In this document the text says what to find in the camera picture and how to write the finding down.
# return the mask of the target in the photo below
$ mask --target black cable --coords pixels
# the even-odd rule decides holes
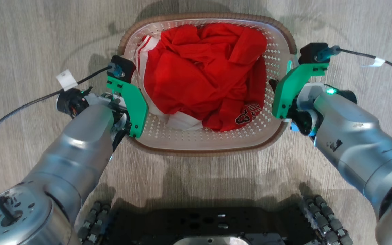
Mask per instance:
[[[97,72],[95,72],[95,73],[90,74],[90,75],[87,76],[86,78],[81,79],[79,82],[77,82],[77,84],[80,85],[81,83],[86,82],[87,80],[93,78],[94,76],[96,76],[96,75],[98,75],[98,74],[100,74],[100,73],[103,73],[104,71],[107,71],[107,70],[110,69],[110,68],[111,68],[110,65],[107,66],[107,67],[105,67],[105,68],[102,68],[101,70],[99,70],[99,71],[97,71]],[[30,105],[36,104],[37,102],[44,101],[45,99],[51,98],[51,97],[53,97],[53,96],[56,96],[56,95],[58,95],[59,93],[61,93],[61,92],[63,92],[63,91],[64,91],[63,89],[58,90],[58,91],[55,91],[54,93],[51,93],[51,94],[48,94],[47,96],[43,96],[43,97],[41,97],[41,98],[39,98],[39,99],[33,100],[33,101],[31,101],[31,102],[29,102],[29,103],[27,103],[27,104],[24,104],[24,105],[21,106],[21,107],[18,107],[18,108],[15,109],[15,110],[12,110],[12,111],[11,111],[10,113],[8,113],[6,116],[4,116],[3,118],[0,119],[0,124],[1,124],[2,122],[4,122],[6,119],[8,119],[9,117],[11,117],[11,116],[13,116],[14,114],[16,114],[17,112],[19,112],[19,111],[25,109],[26,107],[29,107]]]
[[[346,50],[346,49],[342,49],[342,48],[337,49],[337,51],[341,51],[341,52],[348,53],[348,54],[355,54],[355,55],[359,55],[359,56],[363,56],[363,57],[368,57],[368,58],[376,59],[376,56],[373,56],[373,55],[370,55],[370,54],[363,54],[363,53],[359,53],[359,52],[355,52],[355,51],[350,51],[350,50]],[[389,62],[389,61],[385,61],[385,63],[386,63],[387,65],[392,66],[392,63]]]

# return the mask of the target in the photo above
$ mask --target wooden floor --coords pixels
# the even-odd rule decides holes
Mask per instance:
[[[298,47],[328,42],[392,61],[392,0],[18,0],[0,2],[0,118],[59,89],[55,76],[80,79],[106,65],[136,21],[159,14],[232,11],[281,21]],[[326,83],[353,90],[359,105],[392,135],[392,68],[341,54]],[[104,81],[102,74],[93,82]],[[55,99],[36,104],[0,126],[0,192],[18,183],[70,118]],[[321,194],[357,245],[376,244],[371,205],[347,184],[309,139],[286,131],[260,152],[218,157],[157,156],[126,140],[87,200],[111,200],[134,210],[256,205],[276,208],[302,192]]]

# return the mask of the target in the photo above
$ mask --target white plastic basket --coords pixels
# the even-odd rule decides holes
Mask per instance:
[[[146,35],[159,37],[162,31],[181,26],[204,26],[211,23],[230,23],[260,30],[267,38],[263,57],[267,67],[266,97],[263,111],[246,126],[228,132],[214,132],[203,128],[181,131],[166,127],[157,116],[149,113],[142,136],[136,139],[139,146],[154,151],[232,151],[268,146],[285,130],[286,124],[271,115],[274,93],[270,79],[281,79],[288,64],[295,59],[296,45],[290,32],[278,21],[256,15],[234,13],[176,14],[143,20],[126,32],[119,45],[119,54],[135,62],[135,50]],[[132,82],[139,86],[139,76],[134,73]]]

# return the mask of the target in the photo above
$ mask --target cable connector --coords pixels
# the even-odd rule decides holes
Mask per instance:
[[[319,51],[317,55],[314,57],[316,62],[324,62],[328,60],[330,57],[335,56],[341,52],[340,46],[335,45],[331,48],[325,48],[322,51]]]
[[[116,65],[113,62],[109,63],[109,66],[111,66],[111,68],[107,71],[111,74],[113,74],[113,76],[117,77],[117,78],[121,78],[125,76],[125,73],[122,70],[122,67],[120,67],[119,65]]]

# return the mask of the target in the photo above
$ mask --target green led light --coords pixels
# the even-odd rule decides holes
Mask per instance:
[[[330,94],[330,95],[333,95],[334,93],[336,93],[336,90],[333,89],[333,88],[330,88],[330,89],[326,90],[326,92],[327,92],[328,94]]]

